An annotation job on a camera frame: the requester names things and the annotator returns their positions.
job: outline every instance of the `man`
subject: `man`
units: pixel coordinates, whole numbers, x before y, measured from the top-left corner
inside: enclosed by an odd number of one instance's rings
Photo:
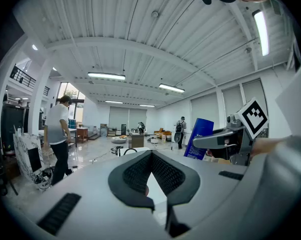
[[[144,133],[144,129],[145,129],[145,124],[143,122],[139,122],[137,128],[139,130],[139,134],[143,134]]]
[[[68,107],[71,104],[72,99],[69,96],[63,96],[59,104],[49,110],[45,121],[44,149],[47,149],[50,145],[57,158],[51,181],[52,185],[61,181],[65,173],[67,175],[72,173],[67,163],[69,158],[68,143],[71,140],[71,133],[67,125],[69,120]]]
[[[182,142],[184,138],[184,130],[186,129],[186,122],[185,122],[185,117],[182,116],[180,120],[177,121],[176,123],[176,132],[180,133],[180,140],[178,142],[178,149],[182,148]]]

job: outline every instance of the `backpack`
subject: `backpack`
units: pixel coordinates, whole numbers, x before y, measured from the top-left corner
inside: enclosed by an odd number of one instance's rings
[[[176,125],[176,132],[180,133],[183,129],[183,125],[181,124],[181,122],[178,120],[177,125]]]

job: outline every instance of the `blue box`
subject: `blue box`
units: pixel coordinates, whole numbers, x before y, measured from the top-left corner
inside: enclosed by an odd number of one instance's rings
[[[214,122],[197,118],[195,122],[195,126],[191,132],[191,136],[189,138],[184,157],[203,160],[206,153],[206,149],[194,147],[193,139],[196,137],[212,135],[213,128],[214,128]]]
[[[76,129],[76,120],[75,119],[68,119],[68,128]]]

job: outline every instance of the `balcony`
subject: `balcony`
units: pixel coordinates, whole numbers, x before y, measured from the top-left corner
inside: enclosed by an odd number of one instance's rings
[[[11,74],[9,76],[11,79],[14,79],[15,81],[19,82],[22,85],[25,85],[28,88],[31,88],[32,90],[35,87],[36,80],[32,78],[30,75],[26,74],[22,70],[20,70],[18,67],[14,66],[14,68],[11,71]],[[45,86],[43,95],[48,96],[50,91],[50,88]]]

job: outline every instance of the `fluorescent light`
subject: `fluorescent light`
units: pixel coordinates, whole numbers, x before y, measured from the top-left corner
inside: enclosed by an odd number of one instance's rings
[[[91,78],[110,78],[110,79],[125,80],[125,76],[123,74],[88,72],[88,76]]]
[[[105,100],[105,102],[108,102],[108,103],[118,103],[118,104],[123,104],[123,103],[120,102],[120,101]]]
[[[177,87],[173,87],[173,86],[170,86],[170,85],[167,85],[167,84],[163,84],[161,83],[159,85],[160,88],[164,88],[164,89],[168,89],[168,90],[171,90],[171,91],[175,91],[175,92],[178,92],[178,93],[183,93],[185,92],[185,90],[183,89],[180,89],[180,88],[177,88]]]
[[[142,107],[152,107],[152,108],[155,107],[155,106],[153,106],[153,105],[140,105],[140,106],[142,106]]]
[[[258,10],[255,13],[253,13],[253,16],[256,21],[256,25],[259,33],[261,54],[263,56],[266,56],[267,54],[270,53],[270,48],[269,48],[269,36],[267,35],[264,13]]]

